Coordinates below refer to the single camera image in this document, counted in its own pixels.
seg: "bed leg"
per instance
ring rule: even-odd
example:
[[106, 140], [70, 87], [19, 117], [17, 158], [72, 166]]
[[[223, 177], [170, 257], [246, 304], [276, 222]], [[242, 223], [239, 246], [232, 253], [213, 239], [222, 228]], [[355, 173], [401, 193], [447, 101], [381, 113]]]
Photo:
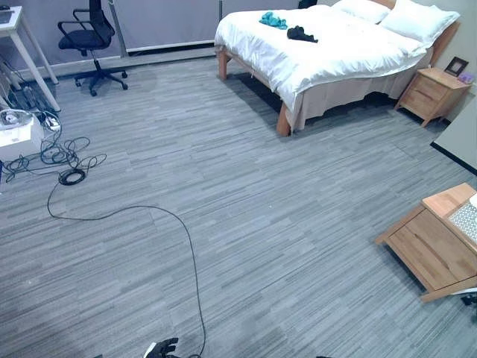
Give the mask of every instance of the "bed leg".
[[225, 81], [227, 79], [227, 62], [229, 62], [230, 57], [227, 56], [225, 51], [220, 51], [217, 54], [218, 58], [218, 77]]
[[285, 103], [282, 103], [282, 109], [280, 110], [280, 115], [278, 116], [277, 123], [277, 132], [280, 136], [289, 136], [290, 135], [290, 125], [286, 120], [286, 110], [287, 107]]

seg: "black cable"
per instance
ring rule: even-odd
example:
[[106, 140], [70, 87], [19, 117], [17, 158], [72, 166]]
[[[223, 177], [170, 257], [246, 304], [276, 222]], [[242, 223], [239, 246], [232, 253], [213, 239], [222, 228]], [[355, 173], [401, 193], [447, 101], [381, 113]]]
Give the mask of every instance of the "black cable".
[[[13, 67], [13, 65], [5, 58], [4, 55], [0, 54], [0, 58], [1, 58], [2, 62], [5, 64], [5, 66], [6, 66], [12, 73], [14, 73], [14, 74], [22, 81], [22, 83], [24, 83], [24, 84], [27, 84], [27, 83], [28, 83], [28, 82], [23, 78], [23, 76], [22, 76], [22, 74], [20, 73], [20, 71], [19, 71], [18, 69], [15, 69], [15, 68]], [[36, 93], [36, 95], [37, 95], [36, 98], [32, 98], [32, 99], [34, 100], [34, 102], [35, 102], [34, 104], [37, 106], [37, 109], [38, 109], [38, 110], [40, 110], [40, 111], [41, 111], [41, 110], [45, 110], [45, 111], [48, 111], [48, 112], [57, 113], [57, 111], [55, 111], [53, 108], [51, 108], [51, 107], [49, 106], [49, 104], [45, 101], [45, 99], [44, 99], [44, 97], [42, 96], [42, 94], [40, 93], [40, 91], [39, 91], [35, 86], [33, 86], [33, 87], [28, 87], [28, 88], [29, 88], [29, 90], [34, 91], [34, 92]], [[13, 96], [15, 97], [15, 99], [16, 99], [16, 106], [17, 106], [17, 107], [21, 107], [21, 105], [20, 105], [20, 103], [19, 103], [19, 101], [18, 101], [17, 96], [15, 95], [14, 92], [12, 92], [12, 93], [13, 93]]]
[[[50, 114], [49, 112], [42, 112], [43, 115]], [[106, 154], [99, 154], [92, 157], [86, 157], [84, 159], [80, 159], [78, 156], [78, 152], [84, 150], [88, 145], [91, 143], [88, 137], [79, 136], [74, 139], [67, 139], [63, 143], [60, 142], [61, 134], [63, 133], [63, 126], [60, 123], [60, 120], [56, 118], [57, 122], [60, 125], [60, 129], [54, 132], [50, 137], [44, 139], [42, 141], [40, 152], [35, 154], [30, 154], [27, 156], [20, 155], [17, 159], [6, 162], [3, 165], [2, 172], [7, 175], [6, 182], [9, 183], [16, 177], [17, 174], [23, 172], [29, 172], [33, 175], [50, 175], [50, 174], [58, 174], [59, 181], [62, 185], [74, 185], [73, 182], [79, 183], [80, 181], [84, 180], [88, 175], [88, 171], [95, 166], [103, 163], [107, 155]], [[39, 168], [30, 168], [30, 163], [40, 159], [43, 164], [47, 166], [42, 166]], [[43, 172], [43, 173], [36, 173], [39, 170], [45, 170], [51, 167], [58, 167], [67, 165], [70, 169], [57, 172]], [[79, 175], [79, 180], [69, 180], [69, 178], [73, 175]]]
[[164, 213], [167, 213], [167, 214], [175, 217], [175, 219], [177, 219], [181, 223], [181, 225], [183, 226], [184, 230], [187, 233], [187, 239], [189, 241], [189, 245], [190, 245], [190, 248], [191, 248], [192, 262], [194, 264], [195, 294], [197, 295], [197, 305], [198, 305], [198, 311], [199, 311], [199, 317], [200, 317], [200, 325], [202, 326], [202, 332], [203, 332], [203, 341], [202, 341], [202, 347], [200, 348], [200, 353], [199, 354], [192, 354], [191, 356], [189, 356], [189, 358], [201, 358], [203, 350], [206, 347], [206, 325], [203, 322], [202, 305], [200, 303], [199, 279], [198, 279], [198, 273], [197, 273], [197, 263], [195, 262], [194, 246], [192, 244], [192, 239], [191, 239], [191, 234], [189, 233], [189, 229], [187, 228], [187, 226], [183, 222], [183, 220], [178, 215], [176, 215], [175, 213], [173, 213], [173, 212], [171, 212], [167, 209], [164, 209], [162, 207], [157, 207], [155, 205], [131, 205], [129, 207], [122, 207], [121, 209], [117, 209], [117, 210], [115, 210], [115, 211], [113, 211], [109, 214], [105, 214], [105, 215], [97, 216], [97, 217], [92, 217], [92, 218], [73, 218], [73, 217], [68, 217], [68, 216], [55, 215], [55, 214], [52, 213], [52, 211], [50, 209], [50, 202], [51, 202], [51, 197], [53, 196], [53, 193], [54, 193], [55, 189], [58, 187], [58, 184], [62, 184], [62, 182], [58, 181], [58, 183], [56, 183], [54, 185], [54, 188], [50, 192], [50, 195], [48, 196], [48, 201], [46, 203], [48, 213], [50, 214], [50, 216], [52, 218], [55, 218], [55, 219], [75, 220], [75, 221], [79, 221], [79, 222], [94, 222], [94, 221], [98, 221], [98, 220], [107, 219], [111, 216], [114, 216], [115, 214], [118, 214], [118, 213], [121, 213], [121, 212], [127, 211], [127, 210], [132, 210], [132, 209], [155, 209], [155, 210], [162, 211]]

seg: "chair base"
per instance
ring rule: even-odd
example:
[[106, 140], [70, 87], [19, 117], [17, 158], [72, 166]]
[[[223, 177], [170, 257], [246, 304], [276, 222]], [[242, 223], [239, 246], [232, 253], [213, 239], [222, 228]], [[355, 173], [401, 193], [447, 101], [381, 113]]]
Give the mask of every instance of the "chair base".
[[84, 78], [92, 78], [91, 82], [89, 82], [89, 93], [91, 94], [91, 96], [95, 97], [97, 95], [97, 92], [95, 91], [95, 85], [102, 78], [109, 78], [111, 81], [119, 82], [122, 85], [122, 89], [127, 90], [127, 84], [123, 82], [122, 80], [120, 80], [119, 78], [112, 75], [112, 73], [121, 72], [121, 76], [123, 78], [127, 78], [127, 73], [124, 69], [102, 69], [101, 66], [99, 66], [98, 60], [95, 59], [94, 62], [95, 62], [96, 71], [85, 72], [85, 73], [79, 74], [78, 76], [75, 76], [76, 86], [78, 87], [81, 86], [80, 80]]

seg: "white duvet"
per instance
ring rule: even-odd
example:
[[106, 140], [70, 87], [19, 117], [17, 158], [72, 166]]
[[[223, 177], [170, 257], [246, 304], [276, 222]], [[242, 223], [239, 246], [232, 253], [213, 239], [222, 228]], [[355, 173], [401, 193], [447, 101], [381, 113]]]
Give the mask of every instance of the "white duvet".
[[231, 13], [222, 19], [216, 46], [226, 46], [260, 71], [291, 112], [310, 87], [348, 78], [372, 78], [408, 69], [426, 54], [422, 43], [326, 5], [274, 10], [288, 27], [302, 26], [318, 43], [290, 40], [287, 30], [259, 23], [266, 11]]

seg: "wooden nightstand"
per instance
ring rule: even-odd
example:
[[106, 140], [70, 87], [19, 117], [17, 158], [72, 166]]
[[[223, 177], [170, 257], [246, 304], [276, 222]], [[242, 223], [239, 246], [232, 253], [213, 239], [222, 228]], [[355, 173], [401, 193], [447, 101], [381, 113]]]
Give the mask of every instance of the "wooden nightstand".
[[448, 220], [475, 193], [464, 183], [429, 196], [376, 239], [388, 244], [424, 285], [424, 302], [477, 287], [477, 242]]
[[424, 119], [421, 127], [425, 127], [434, 118], [447, 116], [470, 86], [442, 69], [420, 69], [394, 109], [410, 110]]

